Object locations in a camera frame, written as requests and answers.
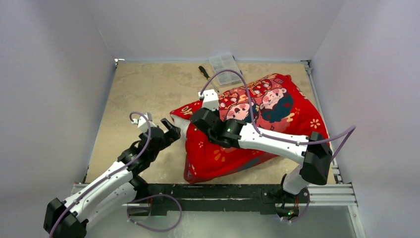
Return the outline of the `red patterned pillowcase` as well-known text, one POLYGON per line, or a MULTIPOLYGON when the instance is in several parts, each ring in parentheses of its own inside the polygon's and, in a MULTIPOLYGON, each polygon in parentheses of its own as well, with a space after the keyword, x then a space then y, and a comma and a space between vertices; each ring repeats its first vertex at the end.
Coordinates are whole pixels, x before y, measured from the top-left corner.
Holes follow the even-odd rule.
MULTIPOLYGON (((221 120, 240 119, 250 123, 251 119, 255 119, 257 127, 262 129, 306 136, 318 132, 323 138, 328 138, 319 111, 290 75, 269 74, 248 83, 246 87, 227 90, 218 99, 221 120)), ((202 101, 197 100, 172 110, 170 116, 190 120, 201 106, 202 101)), ((185 149, 184 179, 190 184, 233 174, 274 158, 273 154, 258 150, 223 148, 212 144, 191 123, 185 149)))

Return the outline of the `white pillow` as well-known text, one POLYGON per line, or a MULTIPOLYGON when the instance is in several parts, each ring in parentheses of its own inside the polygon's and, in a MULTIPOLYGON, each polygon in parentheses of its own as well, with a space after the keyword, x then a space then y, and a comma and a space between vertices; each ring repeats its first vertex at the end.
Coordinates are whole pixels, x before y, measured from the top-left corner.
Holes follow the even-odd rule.
POLYGON ((172 116, 174 124, 176 127, 179 127, 181 132, 181 137, 183 138, 183 140, 186 140, 187 138, 187 130, 188 127, 190 125, 190 121, 188 119, 184 119, 178 116, 172 116))

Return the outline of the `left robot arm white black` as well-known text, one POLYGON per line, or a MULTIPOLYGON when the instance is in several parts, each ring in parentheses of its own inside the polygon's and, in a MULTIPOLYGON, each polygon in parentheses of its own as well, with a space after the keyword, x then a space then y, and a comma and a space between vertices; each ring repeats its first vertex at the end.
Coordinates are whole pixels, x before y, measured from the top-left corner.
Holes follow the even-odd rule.
POLYGON ((161 119, 165 126, 161 129, 150 114, 138 116, 129 116, 141 132, 138 141, 82 190, 64 200, 55 198, 47 205, 43 227, 49 237, 84 238, 95 222, 122 204, 146 200, 148 184, 139 173, 156 160, 160 151, 180 139, 181 129, 166 118, 161 119))

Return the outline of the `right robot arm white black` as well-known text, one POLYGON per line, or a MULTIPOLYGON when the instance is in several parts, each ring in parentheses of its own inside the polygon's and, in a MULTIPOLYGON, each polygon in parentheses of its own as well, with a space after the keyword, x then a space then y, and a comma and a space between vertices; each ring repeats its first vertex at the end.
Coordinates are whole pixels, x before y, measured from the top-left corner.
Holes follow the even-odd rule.
POLYGON ((209 142, 224 148, 253 149, 288 158, 298 166, 285 176, 278 188, 279 198, 291 201, 310 184, 326 185, 332 151, 320 133, 290 135, 256 127, 238 119, 222 121, 207 108, 198 109, 191 123, 209 142))

